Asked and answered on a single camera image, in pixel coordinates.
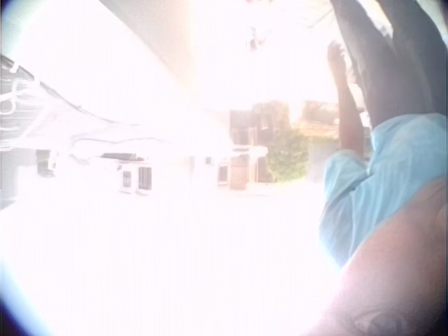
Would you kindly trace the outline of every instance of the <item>hand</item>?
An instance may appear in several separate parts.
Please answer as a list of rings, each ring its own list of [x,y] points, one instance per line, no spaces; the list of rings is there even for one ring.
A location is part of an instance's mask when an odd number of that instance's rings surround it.
[[[328,46],[328,64],[335,81],[347,81],[347,66],[344,60],[344,51],[337,42]]]

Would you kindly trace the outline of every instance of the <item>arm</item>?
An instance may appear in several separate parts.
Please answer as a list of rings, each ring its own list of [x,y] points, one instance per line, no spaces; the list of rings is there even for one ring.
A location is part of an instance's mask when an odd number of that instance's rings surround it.
[[[381,225],[351,259],[307,335],[419,336],[445,320],[446,202],[446,181],[435,181]]]
[[[342,149],[364,156],[364,127],[355,99],[347,83],[346,65],[339,45],[328,47],[328,62],[335,80],[339,98],[339,140]]]

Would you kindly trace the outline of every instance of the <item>green bush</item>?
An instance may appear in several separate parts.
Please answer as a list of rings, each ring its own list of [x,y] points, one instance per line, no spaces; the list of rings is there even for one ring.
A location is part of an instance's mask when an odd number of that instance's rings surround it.
[[[267,169],[276,182],[291,182],[308,172],[308,138],[296,129],[279,129],[268,146]]]

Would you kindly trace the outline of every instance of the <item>dark pants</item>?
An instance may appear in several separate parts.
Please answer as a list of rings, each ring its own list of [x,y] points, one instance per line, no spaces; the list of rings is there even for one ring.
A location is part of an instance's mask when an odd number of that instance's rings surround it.
[[[378,0],[393,48],[357,0],[330,1],[373,127],[405,114],[447,114],[447,47],[415,0]]]

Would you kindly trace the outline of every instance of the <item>ground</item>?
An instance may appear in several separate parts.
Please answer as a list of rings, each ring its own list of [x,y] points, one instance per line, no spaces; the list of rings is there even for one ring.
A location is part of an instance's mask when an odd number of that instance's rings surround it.
[[[299,335],[328,298],[313,183],[138,197],[100,176],[30,170],[0,214],[2,295],[54,335]]]

